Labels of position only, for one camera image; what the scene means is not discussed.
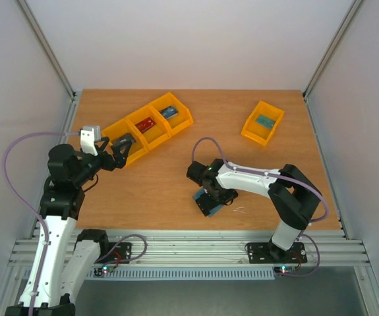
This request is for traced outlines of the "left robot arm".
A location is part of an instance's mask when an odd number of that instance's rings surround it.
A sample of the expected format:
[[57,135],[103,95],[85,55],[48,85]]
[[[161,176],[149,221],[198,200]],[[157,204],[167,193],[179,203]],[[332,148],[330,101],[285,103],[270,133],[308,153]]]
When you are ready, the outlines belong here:
[[78,235],[72,257],[65,259],[85,198],[83,185],[100,170],[123,168],[131,142],[123,142],[124,150],[113,154],[105,150],[107,136],[82,131],[80,142],[78,151],[70,144],[59,144],[48,153],[49,176],[36,213],[42,229],[38,248],[28,284],[6,315],[74,315],[74,303],[90,267],[111,254],[107,232],[86,229]]

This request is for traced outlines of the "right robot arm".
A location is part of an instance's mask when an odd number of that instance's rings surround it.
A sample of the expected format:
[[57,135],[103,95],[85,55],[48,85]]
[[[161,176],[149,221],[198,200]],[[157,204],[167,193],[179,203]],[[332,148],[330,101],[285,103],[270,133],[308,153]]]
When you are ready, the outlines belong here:
[[292,254],[295,240],[312,222],[321,202],[321,193],[293,165],[266,170],[225,163],[222,159],[210,165],[193,161],[186,177],[201,188],[193,200],[206,217],[232,204],[239,190],[270,199],[280,218],[264,247],[264,257],[272,263],[283,263]]

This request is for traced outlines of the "teal leather card holder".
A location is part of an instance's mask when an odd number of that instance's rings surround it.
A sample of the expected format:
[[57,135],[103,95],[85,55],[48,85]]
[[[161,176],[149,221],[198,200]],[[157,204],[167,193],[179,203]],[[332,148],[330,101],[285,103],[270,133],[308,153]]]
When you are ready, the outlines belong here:
[[207,194],[204,189],[197,191],[192,198],[205,217],[214,216],[220,209],[225,206]]

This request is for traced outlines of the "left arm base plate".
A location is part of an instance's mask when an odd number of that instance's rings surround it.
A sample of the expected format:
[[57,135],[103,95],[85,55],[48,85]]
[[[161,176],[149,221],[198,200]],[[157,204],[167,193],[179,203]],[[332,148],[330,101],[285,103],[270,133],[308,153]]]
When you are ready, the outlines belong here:
[[114,264],[117,260],[124,259],[125,263],[131,258],[132,244],[130,242],[121,242],[118,246],[115,246],[114,250],[104,259],[98,259],[98,264]]

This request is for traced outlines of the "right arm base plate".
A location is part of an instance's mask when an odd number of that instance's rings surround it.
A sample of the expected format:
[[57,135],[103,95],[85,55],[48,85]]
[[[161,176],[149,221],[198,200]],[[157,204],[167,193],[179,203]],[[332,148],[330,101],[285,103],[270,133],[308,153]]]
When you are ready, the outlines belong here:
[[249,242],[245,252],[251,264],[296,264],[307,263],[305,246],[295,242],[288,250],[282,250],[271,242]]

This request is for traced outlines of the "grey credit card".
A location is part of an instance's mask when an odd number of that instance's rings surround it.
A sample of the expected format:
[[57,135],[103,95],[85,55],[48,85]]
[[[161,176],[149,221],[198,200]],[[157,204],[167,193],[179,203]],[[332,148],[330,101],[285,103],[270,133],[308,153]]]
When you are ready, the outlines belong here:
[[122,148],[122,147],[126,147],[128,145],[132,145],[132,144],[135,144],[136,143],[136,140],[134,139],[134,137],[132,136],[131,133],[126,133],[122,136],[120,136],[119,138],[117,138],[113,144],[112,144],[112,148]]

